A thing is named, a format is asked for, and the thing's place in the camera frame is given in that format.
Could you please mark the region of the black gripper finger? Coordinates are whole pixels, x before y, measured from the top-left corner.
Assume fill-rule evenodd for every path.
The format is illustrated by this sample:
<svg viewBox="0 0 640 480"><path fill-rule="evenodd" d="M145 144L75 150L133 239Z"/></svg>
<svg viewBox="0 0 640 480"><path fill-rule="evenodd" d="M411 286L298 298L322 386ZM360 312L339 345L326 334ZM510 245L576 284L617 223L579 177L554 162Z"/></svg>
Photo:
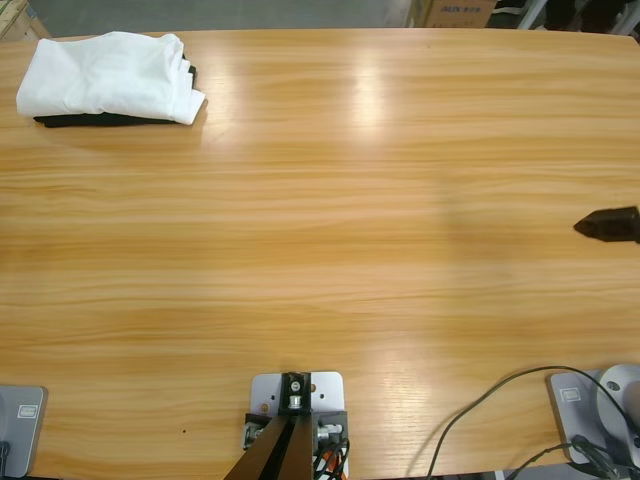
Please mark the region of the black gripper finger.
<svg viewBox="0 0 640 480"><path fill-rule="evenodd" d="M639 243L637 206L595 210L573 226L583 236L602 242Z"/></svg>

